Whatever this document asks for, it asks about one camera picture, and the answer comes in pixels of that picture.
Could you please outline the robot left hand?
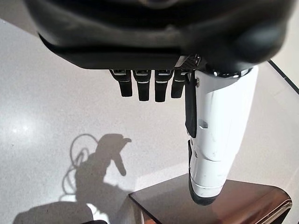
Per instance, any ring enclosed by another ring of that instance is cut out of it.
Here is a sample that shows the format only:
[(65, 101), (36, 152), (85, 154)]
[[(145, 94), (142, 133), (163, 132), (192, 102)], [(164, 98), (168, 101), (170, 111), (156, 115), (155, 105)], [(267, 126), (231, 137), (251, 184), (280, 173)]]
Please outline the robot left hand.
[(27, 0), (44, 45), (72, 64), (109, 70), (123, 97), (185, 97), (189, 191), (220, 194), (247, 126), (258, 65), (282, 47), (294, 0)]

